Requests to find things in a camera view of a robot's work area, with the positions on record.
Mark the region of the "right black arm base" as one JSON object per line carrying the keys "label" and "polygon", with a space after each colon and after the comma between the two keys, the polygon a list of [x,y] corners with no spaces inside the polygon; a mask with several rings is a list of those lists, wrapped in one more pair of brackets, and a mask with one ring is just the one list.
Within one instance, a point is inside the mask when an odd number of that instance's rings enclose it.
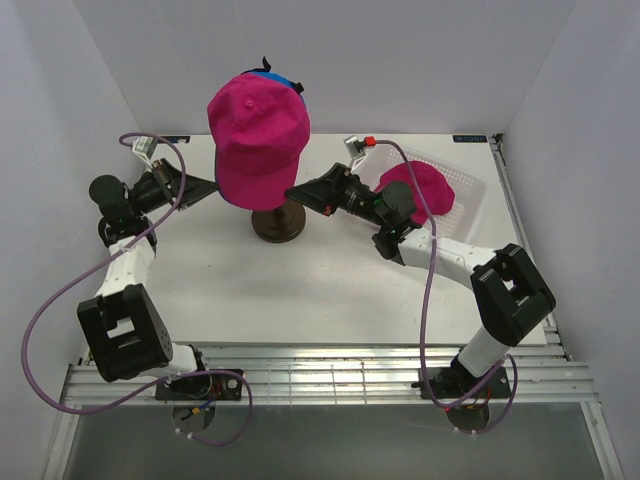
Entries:
{"label": "right black arm base", "polygon": [[[469,383],[452,368],[441,367],[429,370],[429,384],[436,398],[442,401],[453,401],[467,394],[476,382]],[[487,383],[471,396],[471,399],[508,399],[511,393],[507,372],[500,367]]]}

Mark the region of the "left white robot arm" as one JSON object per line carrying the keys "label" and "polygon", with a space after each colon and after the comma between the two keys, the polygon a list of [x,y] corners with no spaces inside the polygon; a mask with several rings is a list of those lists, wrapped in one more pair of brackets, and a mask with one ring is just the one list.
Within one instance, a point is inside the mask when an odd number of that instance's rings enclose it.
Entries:
{"label": "left white robot arm", "polygon": [[202,353],[171,340],[146,290],[157,251],[148,215],[166,205],[186,209],[217,189],[215,182],[183,174],[166,159],[132,187],[112,175],[90,184],[89,196],[102,215],[99,236],[115,259],[95,296],[78,305],[77,316],[105,381],[174,377],[178,394],[197,400],[210,392],[212,376]]}

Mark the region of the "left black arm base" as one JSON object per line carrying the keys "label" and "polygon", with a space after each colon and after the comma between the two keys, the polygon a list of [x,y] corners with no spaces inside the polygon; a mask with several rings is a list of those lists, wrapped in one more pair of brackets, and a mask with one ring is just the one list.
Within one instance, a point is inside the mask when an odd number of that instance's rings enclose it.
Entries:
{"label": "left black arm base", "polygon": [[241,369],[232,369],[229,373],[212,373],[208,375],[171,380],[156,386],[154,399],[158,401],[205,401],[241,399],[243,384],[238,377],[244,376]]}

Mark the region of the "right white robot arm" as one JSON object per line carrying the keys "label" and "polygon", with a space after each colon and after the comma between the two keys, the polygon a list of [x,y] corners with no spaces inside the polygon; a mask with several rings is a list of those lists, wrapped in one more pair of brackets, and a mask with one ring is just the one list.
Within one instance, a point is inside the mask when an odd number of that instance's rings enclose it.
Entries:
{"label": "right white robot arm", "polygon": [[373,223],[379,230],[372,241],[384,259],[424,268],[473,292],[482,325],[451,364],[453,388],[464,397],[483,390],[490,369],[556,307],[555,296],[521,246],[491,250],[437,238],[414,221],[417,206],[405,182],[393,181],[374,192],[346,166],[335,164],[285,195],[325,216],[342,209]]}

